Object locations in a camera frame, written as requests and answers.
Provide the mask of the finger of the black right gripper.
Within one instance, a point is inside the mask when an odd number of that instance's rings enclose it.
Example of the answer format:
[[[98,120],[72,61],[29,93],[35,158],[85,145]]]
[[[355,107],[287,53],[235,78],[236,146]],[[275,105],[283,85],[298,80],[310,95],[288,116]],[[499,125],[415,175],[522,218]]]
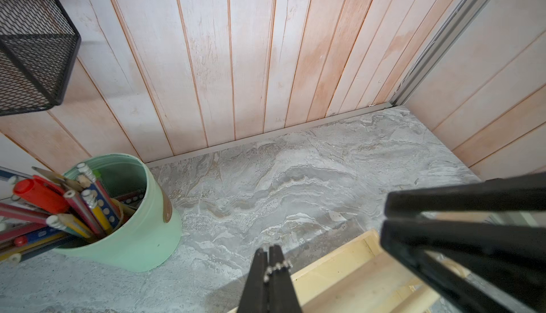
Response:
[[[380,244],[462,312],[507,312],[431,253],[440,253],[534,312],[545,311],[545,229],[458,221],[387,219]]]
[[[545,173],[486,182],[390,192],[386,217],[415,217],[422,212],[544,211]]]

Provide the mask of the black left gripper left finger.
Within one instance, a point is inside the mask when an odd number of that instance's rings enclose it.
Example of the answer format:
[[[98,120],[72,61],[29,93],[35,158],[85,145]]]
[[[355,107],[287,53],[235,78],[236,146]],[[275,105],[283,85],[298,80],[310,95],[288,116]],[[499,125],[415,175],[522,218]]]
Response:
[[[269,266],[267,251],[256,250],[241,295],[237,313],[268,312],[268,289],[264,281]]]

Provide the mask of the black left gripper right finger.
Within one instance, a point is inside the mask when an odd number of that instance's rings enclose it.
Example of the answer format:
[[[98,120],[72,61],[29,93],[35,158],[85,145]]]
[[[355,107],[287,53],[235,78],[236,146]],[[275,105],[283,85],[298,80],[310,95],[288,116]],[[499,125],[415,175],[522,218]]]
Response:
[[[284,257],[279,245],[269,248],[268,290],[269,312],[299,312],[301,306],[297,299],[290,276],[291,264]]]

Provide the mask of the wooden jewelry stand tray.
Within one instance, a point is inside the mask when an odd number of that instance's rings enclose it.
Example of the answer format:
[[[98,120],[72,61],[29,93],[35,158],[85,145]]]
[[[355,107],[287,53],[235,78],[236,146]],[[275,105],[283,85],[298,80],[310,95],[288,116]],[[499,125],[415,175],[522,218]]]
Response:
[[[302,312],[427,312],[440,298],[380,247],[376,230],[291,269]]]

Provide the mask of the green pencil cup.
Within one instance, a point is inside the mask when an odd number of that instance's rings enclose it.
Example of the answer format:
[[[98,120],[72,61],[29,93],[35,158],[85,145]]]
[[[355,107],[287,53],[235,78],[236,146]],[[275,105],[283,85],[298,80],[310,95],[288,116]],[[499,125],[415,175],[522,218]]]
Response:
[[[181,240],[181,217],[150,169],[126,154],[95,156],[83,163],[110,196],[142,190],[143,198],[132,217],[108,237],[88,245],[67,244],[54,252],[137,273],[165,262]]]

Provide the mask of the red marker in cup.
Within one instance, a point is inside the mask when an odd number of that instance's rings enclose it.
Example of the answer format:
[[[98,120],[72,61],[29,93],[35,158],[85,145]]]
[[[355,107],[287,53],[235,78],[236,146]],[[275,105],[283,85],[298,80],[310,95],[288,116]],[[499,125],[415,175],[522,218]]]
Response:
[[[71,209],[63,196],[65,191],[39,176],[17,182],[13,188],[13,193],[52,214],[68,213]]]

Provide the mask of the black mesh wall basket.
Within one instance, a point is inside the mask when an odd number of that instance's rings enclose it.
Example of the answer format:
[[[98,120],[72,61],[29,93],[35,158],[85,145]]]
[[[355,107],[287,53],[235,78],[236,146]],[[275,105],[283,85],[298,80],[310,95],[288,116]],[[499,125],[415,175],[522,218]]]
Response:
[[[61,105],[80,44],[59,0],[1,0],[1,115]]]

